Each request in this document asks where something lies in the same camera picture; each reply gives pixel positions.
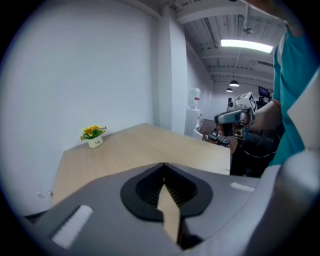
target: desk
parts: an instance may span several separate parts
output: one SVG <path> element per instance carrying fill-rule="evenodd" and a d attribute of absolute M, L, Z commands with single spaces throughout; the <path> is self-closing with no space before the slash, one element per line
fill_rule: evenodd
<path fill-rule="evenodd" d="M 53 205 L 95 179 L 154 163 L 176 163 L 212 173 L 230 173 L 229 148 L 157 126 L 140 124 L 104 136 L 103 140 L 96 148 L 84 143 L 63 153 L 55 179 Z M 172 200 L 159 202 L 159 205 L 163 211 L 166 208 L 163 205 L 172 205 Z"/>

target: ceiling light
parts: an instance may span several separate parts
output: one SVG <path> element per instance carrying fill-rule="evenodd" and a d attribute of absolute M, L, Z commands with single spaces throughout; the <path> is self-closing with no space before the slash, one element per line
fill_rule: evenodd
<path fill-rule="evenodd" d="M 266 45 L 263 43 L 258 42 L 250 42 L 250 41 L 243 41 L 243 40 L 231 40 L 231 39 L 222 39 L 221 40 L 222 47 L 242 47 L 242 48 L 249 48 L 258 51 L 262 51 L 265 53 L 271 53 L 273 47 L 270 45 Z"/>
<path fill-rule="evenodd" d="M 240 86 L 236 80 L 232 80 L 229 85 L 233 86 L 233 87 L 239 87 Z"/>

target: person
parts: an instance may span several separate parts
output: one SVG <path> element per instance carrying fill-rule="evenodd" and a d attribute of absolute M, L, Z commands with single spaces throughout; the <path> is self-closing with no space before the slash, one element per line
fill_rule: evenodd
<path fill-rule="evenodd" d="M 260 131 L 274 129 L 283 123 L 285 131 L 269 166 L 281 165 L 288 157 L 305 148 L 287 111 L 307 87 L 320 61 L 303 27 L 281 1 L 244 0 L 243 2 L 286 23 L 283 45 L 281 48 L 278 45 L 274 51 L 272 101 L 256 111 L 254 124 L 249 127 L 251 131 Z M 221 125 L 218 131 L 224 134 Z M 234 152 L 236 147 L 237 140 L 233 138 L 230 152 Z"/>

